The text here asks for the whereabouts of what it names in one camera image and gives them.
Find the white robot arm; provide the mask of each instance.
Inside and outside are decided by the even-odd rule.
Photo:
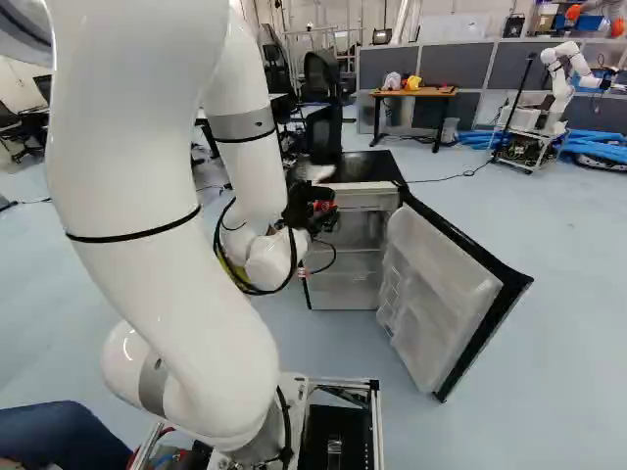
[[[237,194],[228,223],[267,226],[285,209],[255,38],[226,0],[46,6],[55,46],[51,196],[89,274],[125,319],[105,345],[106,382],[134,406],[235,451],[274,407],[278,354],[212,253],[189,142],[202,104]],[[233,232],[243,240],[230,251],[253,277],[264,278],[271,259],[262,288],[284,279],[286,230],[261,240]]]
[[[573,70],[580,76],[579,85],[585,88],[595,88],[607,90],[611,88],[622,89],[622,85],[614,85],[607,76],[599,78],[593,75],[586,58],[579,50],[579,46],[573,41],[564,42],[558,46],[545,49],[540,54],[540,60],[547,68],[551,80],[553,81],[553,94],[555,100],[550,108],[550,117],[546,127],[553,128],[554,124],[561,119],[561,115],[566,110],[568,103],[575,94],[575,87],[570,83],[570,77],[566,75],[561,58],[566,58]],[[606,70],[608,75],[612,75],[617,70]]]

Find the wooden desk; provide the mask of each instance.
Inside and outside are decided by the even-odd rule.
[[[374,147],[387,134],[379,133],[379,115],[381,114],[381,101],[384,98],[440,98],[442,102],[442,113],[440,118],[440,126],[438,134],[433,143],[433,153],[437,154],[440,150],[440,141],[442,140],[442,130],[444,129],[444,119],[447,117],[449,101],[458,94],[456,86],[444,86],[437,88],[435,86],[424,86],[415,91],[371,91],[370,96],[374,98],[374,135],[370,142],[370,147]]]

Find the open fridge door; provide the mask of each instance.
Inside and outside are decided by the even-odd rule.
[[[377,320],[418,389],[444,402],[533,279],[400,191]]]

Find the monitor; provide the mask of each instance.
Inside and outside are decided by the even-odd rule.
[[[41,96],[43,96],[43,99],[46,100],[46,103],[48,103],[48,105],[50,105],[52,75],[34,76],[32,80],[35,82],[35,85],[37,85],[37,89],[39,90],[39,93],[41,93]]]
[[[383,44],[389,44],[392,39],[392,29],[375,29],[372,32],[372,45],[381,46]]]

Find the blue jeans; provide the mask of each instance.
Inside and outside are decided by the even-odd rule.
[[[131,451],[73,401],[0,409],[0,457],[39,470],[124,470]]]

